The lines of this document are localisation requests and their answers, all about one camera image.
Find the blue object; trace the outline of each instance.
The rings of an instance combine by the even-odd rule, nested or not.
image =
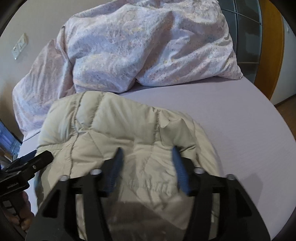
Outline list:
[[[172,160],[176,169],[177,179],[179,188],[186,194],[189,195],[191,189],[189,185],[188,172],[183,165],[182,157],[176,146],[172,150]]]
[[[15,160],[17,159],[21,145],[22,144],[0,121],[0,150],[9,153],[11,156],[13,156],[13,160]]]
[[[109,166],[110,167],[109,175],[105,176],[106,185],[104,187],[104,191],[107,192],[108,194],[111,194],[114,191],[116,179],[118,178],[119,172],[123,165],[122,149],[118,148],[114,158],[107,162],[112,163],[112,166]]]

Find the metal screw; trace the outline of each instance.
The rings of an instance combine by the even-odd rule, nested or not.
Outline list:
[[[62,175],[62,176],[59,178],[59,180],[62,181],[62,182],[65,182],[65,181],[67,181],[69,178],[70,178],[70,177],[67,176],[67,175]]]
[[[233,174],[228,174],[228,175],[226,176],[226,178],[227,178],[228,180],[231,180],[231,181],[236,180],[236,177],[235,177],[235,175],[233,175]]]
[[[194,172],[196,174],[204,174],[205,173],[205,170],[202,169],[201,167],[196,167],[196,168],[194,168]]]
[[[99,175],[99,174],[101,174],[102,173],[102,170],[101,169],[92,169],[91,171],[90,171],[90,174],[91,175]]]

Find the hand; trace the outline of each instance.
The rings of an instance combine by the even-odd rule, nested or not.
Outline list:
[[[29,201],[28,194],[26,192],[22,192],[22,197],[25,201],[25,206],[21,209],[20,211],[20,218],[22,219],[22,222],[20,224],[20,219],[18,216],[13,216],[9,211],[3,210],[6,218],[8,219],[9,222],[15,224],[15,225],[21,225],[22,230],[27,230],[32,221],[33,218],[35,217],[34,214],[31,212],[31,203]]]

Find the blue rubber grip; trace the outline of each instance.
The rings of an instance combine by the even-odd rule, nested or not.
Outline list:
[[[121,148],[118,148],[114,158],[113,158],[113,165],[109,175],[106,177],[106,183],[104,191],[107,193],[112,193],[115,188],[115,183],[118,178],[119,172],[123,165],[123,151]]]
[[[183,164],[181,154],[176,146],[172,150],[172,155],[173,163],[177,173],[178,185],[186,195],[189,195],[189,193],[191,192],[189,185],[189,175]]]

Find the glass pane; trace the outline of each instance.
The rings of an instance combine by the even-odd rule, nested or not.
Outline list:
[[[261,54],[261,25],[238,16],[238,62],[259,62]]]
[[[7,153],[11,160],[17,158],[21,143],[9,132],[0,121],[0,151]]]
[[[258,0],[236,0],[237,12],[260,22]]]
[[[255,82],[258,64],[240,64],[238,63],[243,75],[252,83]]]
[[[229,33],[233,41],[233,49],[235,53],[237,52],[237,19],[236,14],[233,12],[228,12],[225,10],[222,10],[222,13],[224,14],[228,27],[229,27]]]
[[[220,8],[235,11],[233,0],[218,0]]]

